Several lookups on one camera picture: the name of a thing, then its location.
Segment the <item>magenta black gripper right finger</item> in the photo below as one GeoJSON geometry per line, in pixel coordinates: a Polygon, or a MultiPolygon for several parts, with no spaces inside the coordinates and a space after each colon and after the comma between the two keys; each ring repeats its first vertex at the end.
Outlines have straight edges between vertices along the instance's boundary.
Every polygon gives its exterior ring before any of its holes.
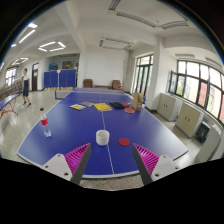
{"type": "Polygon", "coordinates": [[[167,155],[158,156],[140,145],[133,144],[132,154],[144,185],[180,170],[180,167],[167,155]]]}

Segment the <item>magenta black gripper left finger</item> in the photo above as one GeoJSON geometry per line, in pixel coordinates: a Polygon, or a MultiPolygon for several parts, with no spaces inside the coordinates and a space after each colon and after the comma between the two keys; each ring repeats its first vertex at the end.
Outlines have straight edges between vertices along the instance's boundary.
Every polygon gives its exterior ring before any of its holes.
{"type": "Polygon", "coordinates": [[[42,169],[79,185],[91,155],[91,144],[82,145],[67,154],[56,154],[42,169]]]}

